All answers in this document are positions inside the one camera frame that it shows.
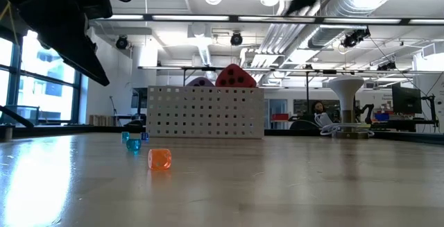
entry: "table surface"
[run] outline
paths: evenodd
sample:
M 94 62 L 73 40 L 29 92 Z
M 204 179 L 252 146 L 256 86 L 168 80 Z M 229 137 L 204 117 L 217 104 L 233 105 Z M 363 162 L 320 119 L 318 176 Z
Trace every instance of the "table surface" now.
M 173 165 L 149 171 L 150 148 Z M 0 143 L 0 226 L 443 226 L 444 148 L 384 140 Z

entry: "monitor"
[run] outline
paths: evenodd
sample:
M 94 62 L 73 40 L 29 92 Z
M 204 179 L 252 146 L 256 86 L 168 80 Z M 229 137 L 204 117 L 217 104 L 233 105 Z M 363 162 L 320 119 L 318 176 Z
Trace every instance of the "monitor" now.
M 393 111 L 397 113 L 422 113 L 419 89 L 392 86 Z

